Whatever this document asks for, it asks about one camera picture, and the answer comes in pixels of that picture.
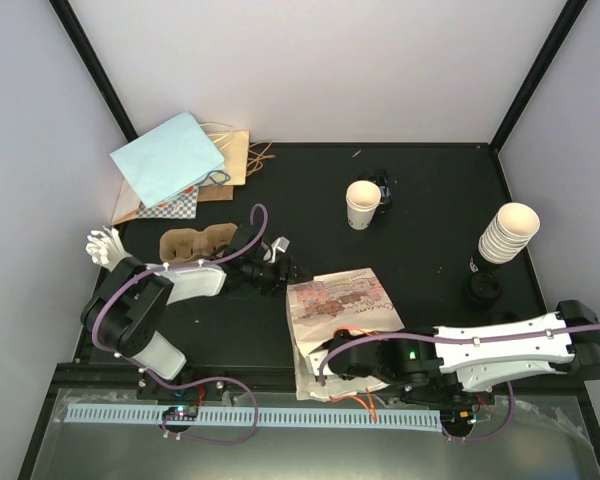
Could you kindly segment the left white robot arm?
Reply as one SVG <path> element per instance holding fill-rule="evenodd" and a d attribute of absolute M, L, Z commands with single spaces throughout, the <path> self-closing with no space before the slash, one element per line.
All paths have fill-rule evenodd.
<path fill-rule="evenodd" d="M 185 398 L 195 376 L 185 368 L 186 355 L 159 331 L 167 307 L 244 284 L 276 295 L 312 280 L 289 245 L 284 236 L 267 241 L 263 227 L 249 223 L 174 229 L 160 239 L 159 263 L 145 264 L 124 248 L 117 229 L 94 230 L 86 252 L 108 274 L 84 307 L 81 322 L 99 349 L 151 370 L 171 398 Z"/>

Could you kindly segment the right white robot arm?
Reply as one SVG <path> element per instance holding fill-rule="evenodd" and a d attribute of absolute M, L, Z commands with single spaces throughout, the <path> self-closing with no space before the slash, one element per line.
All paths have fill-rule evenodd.
<path fill-rule="evenodd" d="M 532 319 L 481 327 L 437 326 L 377 334 L 336 333 L 308 357 L 320 383 L 371 377 L 408 390 L 435 388 L 447 402 L 539 375 L 600 380 L 600 322 L 576 300 Z"/>

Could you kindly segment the cream bear paper bag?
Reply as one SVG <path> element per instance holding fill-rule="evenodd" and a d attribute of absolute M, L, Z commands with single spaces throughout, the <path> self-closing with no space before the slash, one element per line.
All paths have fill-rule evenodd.
<path fill-rule="evenodd" d="M 312 281 L 288 286 L 286 316 L 297 400 L 330 402 L 388 387 L 369 374 L 341 379 L 329 367 L 324 368 L 326 384 L 322 386 L 317 380 L 317 369 L 328 349 L 325 343 L 336 333 L 365 336 L 404 327 L 372 269 L 320 275 Z"/>

